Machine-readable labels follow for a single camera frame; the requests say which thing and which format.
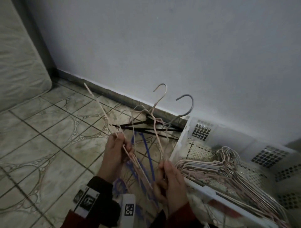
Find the white mattress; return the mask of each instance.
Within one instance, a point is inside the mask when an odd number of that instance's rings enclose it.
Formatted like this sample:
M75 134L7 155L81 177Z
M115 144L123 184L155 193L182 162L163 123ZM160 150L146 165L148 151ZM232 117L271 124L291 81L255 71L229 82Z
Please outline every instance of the white mattress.
M11 0L0 0L0 112L51 89L52 83Z

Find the tile floor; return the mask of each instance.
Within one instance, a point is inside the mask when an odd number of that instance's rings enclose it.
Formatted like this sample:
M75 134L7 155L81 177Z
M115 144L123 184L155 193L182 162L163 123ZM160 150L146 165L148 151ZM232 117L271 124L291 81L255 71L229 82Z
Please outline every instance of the tile floor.
M131 109L104 96L104 110L120 124L129 123ZM143 114L138 120L144 120ZM0 218L2 227L60 227L81 185L98 171L108 135L104 114L82 87L60 79L46 94L0 115ZM126 130L130 139L132 131ZM144 134L154 169L160 161L155 136ZM162 141L172 152L176 140ZM136 155L151 177L150 162L140 135ZM136 203L145 206L147 219L156 211L149 205L131 171L121 178ZM136 216L136 227L144 227Z

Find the laundry basket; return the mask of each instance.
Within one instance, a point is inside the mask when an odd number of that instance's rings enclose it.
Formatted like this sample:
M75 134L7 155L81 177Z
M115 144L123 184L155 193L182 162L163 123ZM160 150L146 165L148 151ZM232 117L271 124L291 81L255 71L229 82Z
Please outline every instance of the laundry basket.
M299 152L275 143L260 141L218 123L190 117L171 154L170 161L174 164L181 159L212 161L214 151L222 146L228 146L240 155L243 163L239 168L247 179L287 209L292 226L301 227ZM200 186L187 178L185 182L198 191L203 202L214 199L238 212L242 216L238 220L246 227L278 227L274 222L257 217L228 201L222 197L223 189L212 186L212 183Z

